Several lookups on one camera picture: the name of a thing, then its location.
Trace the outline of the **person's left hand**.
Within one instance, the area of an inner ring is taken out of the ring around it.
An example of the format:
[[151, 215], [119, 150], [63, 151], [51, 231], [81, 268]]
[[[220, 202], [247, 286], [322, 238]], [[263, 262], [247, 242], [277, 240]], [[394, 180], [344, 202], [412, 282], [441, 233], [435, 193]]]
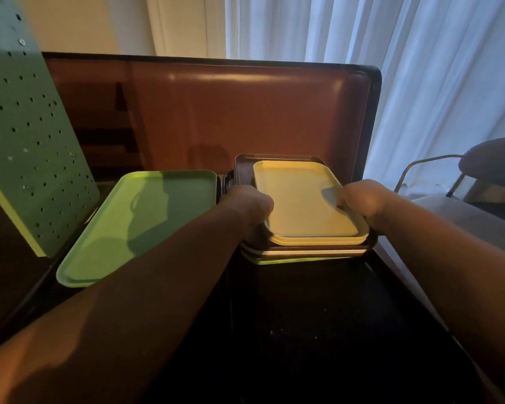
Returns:
[[245, 239], [252, 228], [264, 223], [273, 210], [273, 199], [250, 185], [231, 187], [216, 206], [223, 227], [236, 244]]

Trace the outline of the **person's right hand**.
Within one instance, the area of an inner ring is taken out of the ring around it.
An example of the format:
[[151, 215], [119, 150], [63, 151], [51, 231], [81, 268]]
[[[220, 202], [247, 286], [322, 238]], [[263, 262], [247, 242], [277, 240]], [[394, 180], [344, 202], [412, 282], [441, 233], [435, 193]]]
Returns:
[[372, 229], [381, 231], [378, 219], [388, 203], [396, 200], [398, 195], [375, 180], [367, 179], [344, 185], [341, 197], [349, 209], [338, 210], [360, 215]]

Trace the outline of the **yellow plastic tray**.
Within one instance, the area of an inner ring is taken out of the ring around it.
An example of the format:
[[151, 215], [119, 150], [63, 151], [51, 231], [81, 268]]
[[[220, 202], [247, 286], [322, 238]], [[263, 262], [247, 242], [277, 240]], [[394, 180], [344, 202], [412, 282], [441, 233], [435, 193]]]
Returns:
[[276, 244], [356, 245], [370, 234], [362, 216], [332, 209], [323, 199], [321, 189], [342, 186], [327, 166], [261, 161], [254, 179], [256, 189], [274, 201], [264, 226]]

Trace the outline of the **person's right forearm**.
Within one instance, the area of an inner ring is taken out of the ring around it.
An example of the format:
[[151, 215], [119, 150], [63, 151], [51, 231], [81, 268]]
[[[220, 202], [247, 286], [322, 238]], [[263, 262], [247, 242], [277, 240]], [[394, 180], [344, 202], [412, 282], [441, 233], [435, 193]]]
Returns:
[[505, 394], [505, 252], [381, 187], [375, 216], [448, 329]]

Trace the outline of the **person's left forearm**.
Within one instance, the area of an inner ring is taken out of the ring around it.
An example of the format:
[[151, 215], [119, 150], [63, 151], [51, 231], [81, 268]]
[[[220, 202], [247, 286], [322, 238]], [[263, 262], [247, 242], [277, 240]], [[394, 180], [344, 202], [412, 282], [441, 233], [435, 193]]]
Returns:
[[130, 404], [188, 332], [238, 244], [216, 207], [0, 346], [0, 404]]

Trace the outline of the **green plastic tray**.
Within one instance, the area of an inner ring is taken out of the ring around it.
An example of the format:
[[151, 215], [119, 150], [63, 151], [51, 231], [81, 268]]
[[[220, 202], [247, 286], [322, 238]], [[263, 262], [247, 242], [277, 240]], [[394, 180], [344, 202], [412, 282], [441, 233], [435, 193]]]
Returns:
[[96, 283], [214, 207], [220, 193], [220, 178], [209, 170], [122, 176], [61, 261], [57, 282]]
[[351, 258], [351, 256], [328, 256], [328, 257], [315, 257], [315, 258], [293, 258], [293, 257], [282, 257], [282, 256], [265, 256], [258, 258], [246, 251], [240, 251], [241, 255], [249, 262], [255, 265], [278, 265], [286, 263], [300, 263], [300, 262], [313, 262], [313, 261], [324, 261], [324, 260], [339, 260]]

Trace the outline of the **brown plastic tray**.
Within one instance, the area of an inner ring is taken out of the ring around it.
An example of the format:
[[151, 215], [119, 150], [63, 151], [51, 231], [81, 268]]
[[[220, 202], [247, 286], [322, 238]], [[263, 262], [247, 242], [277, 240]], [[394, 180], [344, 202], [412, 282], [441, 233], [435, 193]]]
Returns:
[[[286, 161], [290, 162], [292, 165], [297, 163], [299, 166], [326, 165], [323, 160], [311, 155], [240, 154], [235, 158], [235, 170], [233, 174], [234, 186], [254, 186], [254, 165], [261, 161]], [[355, 258], [372, 250], [376, 246], [377, 240], [378, 235], [373, 231], [362, 244], [341, 246], [283, 246], [272, 242], [269, 239], [266, 228], [258, 226], [251, 230], [248, 237], [242, 241], [240, 247], [242, 251], [246, 251], [258, 258], [265, 256], [282, 256], [287, 258], [351, 256], [352, 258]]]

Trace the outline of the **large brown upright tray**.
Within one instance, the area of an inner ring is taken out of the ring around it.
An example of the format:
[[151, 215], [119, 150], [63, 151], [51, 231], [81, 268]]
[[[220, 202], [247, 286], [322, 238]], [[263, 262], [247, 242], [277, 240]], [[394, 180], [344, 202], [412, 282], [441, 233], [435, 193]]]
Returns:
[[241, 154], [311, 155], [360, 180], [382, 88], [379, 68], [332, 63], [44, 52], [88, 164], [208, 169]]

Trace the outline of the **grey upholstered seat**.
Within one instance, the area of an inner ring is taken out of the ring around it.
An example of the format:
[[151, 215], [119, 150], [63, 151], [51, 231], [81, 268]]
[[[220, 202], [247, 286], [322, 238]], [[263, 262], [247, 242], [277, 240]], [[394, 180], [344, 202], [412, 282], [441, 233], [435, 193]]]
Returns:
[[505, 251], [504, 219], [469, 203], [446, 196], [424, 196], [412, 202]]

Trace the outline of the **white sheer curtain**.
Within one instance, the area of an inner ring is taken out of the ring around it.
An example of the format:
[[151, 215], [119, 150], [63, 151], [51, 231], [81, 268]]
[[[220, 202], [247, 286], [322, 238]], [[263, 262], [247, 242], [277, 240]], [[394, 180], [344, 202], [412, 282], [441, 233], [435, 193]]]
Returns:
[[364, 178], [505, 137], [505, 0], [224, 0], [227, 57], [378, 67]]

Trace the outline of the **green perforated metal panel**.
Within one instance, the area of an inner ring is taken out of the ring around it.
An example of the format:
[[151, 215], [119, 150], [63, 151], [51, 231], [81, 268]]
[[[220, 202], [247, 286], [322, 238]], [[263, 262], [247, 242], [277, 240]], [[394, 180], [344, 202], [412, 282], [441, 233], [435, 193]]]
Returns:
[[47, 257], [62, 248], [100, 198], [14, 0], [0, 0], [0, 188]]

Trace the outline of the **dark chair with metal frame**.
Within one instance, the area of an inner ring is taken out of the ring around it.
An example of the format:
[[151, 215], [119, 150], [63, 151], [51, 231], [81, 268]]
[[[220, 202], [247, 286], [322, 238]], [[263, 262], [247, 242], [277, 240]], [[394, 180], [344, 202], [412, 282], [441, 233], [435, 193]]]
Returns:
[[405, 177], [414, 166], [447, 158], [459, 159], [460, 171], [460, 176], [446, 194], [447, 198], [453, 196], [466, 176], [505, 188], [505, 138], [499, 138], [480, 143], [463, 155], [440, 155], [411, 162], [398, 180], [395, 193], [400, 191]]

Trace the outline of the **light green shelf frame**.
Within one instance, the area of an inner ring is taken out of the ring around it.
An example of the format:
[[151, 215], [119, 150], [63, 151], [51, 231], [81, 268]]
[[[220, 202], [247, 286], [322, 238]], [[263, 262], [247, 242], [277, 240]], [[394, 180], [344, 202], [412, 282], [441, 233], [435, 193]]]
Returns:
[[37, 257], [47, 257], [47, 254], [41, 248], [41, 245], [37, 242], [35, 237], [32, 235], [28, 226], [21, 219], [19, 213], [14, 209], [12, 203], [6, 198], [2, 189], [0, 188], [0, 207], [3, 209], [7, 217], [14, 224], [15, 228], [22, 235], [27, 244], [31, 247]]

